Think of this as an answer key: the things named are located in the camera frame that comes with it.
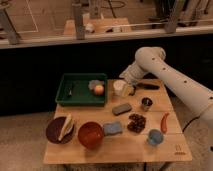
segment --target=small blue bowl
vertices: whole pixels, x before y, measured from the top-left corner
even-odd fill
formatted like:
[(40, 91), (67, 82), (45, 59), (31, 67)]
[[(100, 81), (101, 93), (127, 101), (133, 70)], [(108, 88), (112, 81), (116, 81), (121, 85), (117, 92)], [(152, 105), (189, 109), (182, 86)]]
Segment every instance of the small blue bowl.
[(164, 136), (161, 131), (157, 129), (152, 129), (148, 134), (148, 143), (152, 146), (157, 146), (163, 142)]

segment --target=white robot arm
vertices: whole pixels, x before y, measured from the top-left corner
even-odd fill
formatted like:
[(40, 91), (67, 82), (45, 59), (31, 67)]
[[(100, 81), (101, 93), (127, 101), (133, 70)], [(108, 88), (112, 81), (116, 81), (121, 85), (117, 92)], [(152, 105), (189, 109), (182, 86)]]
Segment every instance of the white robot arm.
[[(213, 130), (213, 91), (167, 65), (163, 61), (165, 56), (164, 49), (160, 47), (140, 48), (135, 54), (135, 61), (121, 77), (134, 85), (148, 72), (154, 74)], [(208, 171), (213, 170), (213, 151), (209, 151)]]

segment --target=wooden bowl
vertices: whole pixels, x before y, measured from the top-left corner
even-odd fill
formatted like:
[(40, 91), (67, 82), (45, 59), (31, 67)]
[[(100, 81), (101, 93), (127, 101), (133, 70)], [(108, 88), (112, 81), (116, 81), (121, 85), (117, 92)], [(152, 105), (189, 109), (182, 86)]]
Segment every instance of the wooden bowl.
[(61, 133), (61, 129), (65, 122), (65, 119), (66, 119), (66, 117), (55, 118), (47, 126), (46, 137), (51, 143), (65, 144), (65, 143), (68, 143), (72, 139), (75, 126), (73, 126), (72, 130), (67, 135), (65, 135), (61, 141), (58, 140), (58, 137)]
[(95, 149), (100, 146), (103, 137), (103, 128), (96, 122), (87, 122), (78, 131), (78, 140), (88, 149)]

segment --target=green tray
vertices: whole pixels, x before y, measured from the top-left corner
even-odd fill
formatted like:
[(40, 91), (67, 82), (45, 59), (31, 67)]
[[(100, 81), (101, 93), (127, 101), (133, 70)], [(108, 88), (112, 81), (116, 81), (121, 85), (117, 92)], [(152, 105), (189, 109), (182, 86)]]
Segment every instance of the green tray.
[[(104, 81), (104, 95), (93, 94), (88, 87), (91, 80)], [(72, 85), (72, 96), (69, 96)], [(104, 106), (107, 101), (107, 75), (104, 73), (65, 73), (55, 101), (62, 106)]]

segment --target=gray block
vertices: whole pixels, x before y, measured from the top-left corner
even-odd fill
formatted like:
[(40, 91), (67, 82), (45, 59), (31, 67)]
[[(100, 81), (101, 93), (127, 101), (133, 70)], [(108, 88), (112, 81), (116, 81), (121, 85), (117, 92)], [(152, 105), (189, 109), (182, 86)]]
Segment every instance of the gray block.
[(129, 103), (125, 103), (112, 108), (112, 113), (114, 115), (120, 115), (122, 113), (129, 112), (130, 110), (132, 110), (132, 106)]

